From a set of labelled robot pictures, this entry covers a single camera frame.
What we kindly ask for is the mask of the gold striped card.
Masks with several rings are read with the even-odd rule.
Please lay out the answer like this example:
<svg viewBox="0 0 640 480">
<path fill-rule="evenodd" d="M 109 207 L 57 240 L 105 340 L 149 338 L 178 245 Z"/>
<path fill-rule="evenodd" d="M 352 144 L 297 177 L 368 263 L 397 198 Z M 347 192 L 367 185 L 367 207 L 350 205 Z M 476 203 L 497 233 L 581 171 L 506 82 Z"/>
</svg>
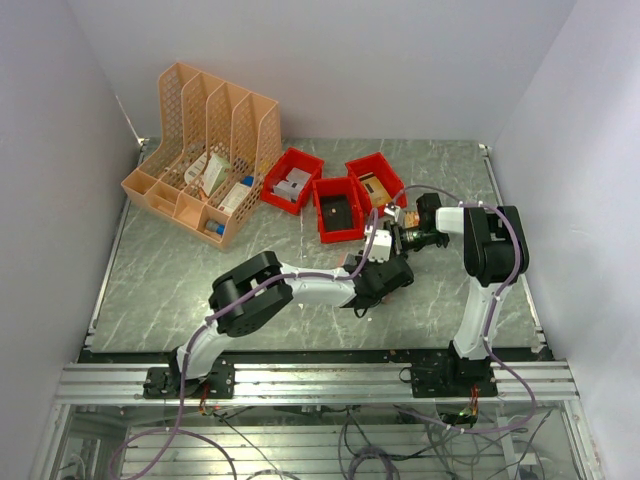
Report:
<svg viewBox="0 0 640 480">
<path fill-rule="evenodd" d="M 391 196 L 375 174 L 362 175 L 359 180 L 367 192 L 373 207 L 384 207 L 391 201 Z"/>
</svg>

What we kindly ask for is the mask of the orange patterned card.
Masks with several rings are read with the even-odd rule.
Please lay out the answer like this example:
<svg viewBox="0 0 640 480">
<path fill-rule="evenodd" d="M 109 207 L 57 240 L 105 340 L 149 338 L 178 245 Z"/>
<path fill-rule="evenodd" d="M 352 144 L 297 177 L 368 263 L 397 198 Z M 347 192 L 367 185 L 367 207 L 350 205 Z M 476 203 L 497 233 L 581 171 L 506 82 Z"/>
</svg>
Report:
<svg viewBox="0 0 640 480">
<path fill-rule="evenodd" d="M 418 227 L 420 224 L 420 216 L 417 211 L 406 211 L 403 218 L 403 227 L 405 229 Z"/>
</svg>

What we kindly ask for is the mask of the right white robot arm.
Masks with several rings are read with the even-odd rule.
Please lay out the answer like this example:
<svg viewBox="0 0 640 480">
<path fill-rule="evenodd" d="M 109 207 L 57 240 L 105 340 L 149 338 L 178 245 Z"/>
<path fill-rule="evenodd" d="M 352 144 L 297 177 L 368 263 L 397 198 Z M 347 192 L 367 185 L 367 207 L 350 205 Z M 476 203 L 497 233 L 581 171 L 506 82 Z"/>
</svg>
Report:
<svg viewBox="0 0 640 480">
<path fill-rule="evenodd" d="M 447 247 L 452 235 L 463 240 L 463 265 L 469 293 L 460 327 L 450 341 L 437 374 L 450 394 L 465 394 L 491 378 L 491 354 L 497 318 L 507 295 L 529 266 L 529 251 L 518 209 L 512 205 L 460 204 L 445 207 L 436 193 L 416 201 L 418 223 L 404 225 L 404 212 L 393 205 L 384 223 L 392 252 L 405 256 L 430 245 Z"/>
</svg>

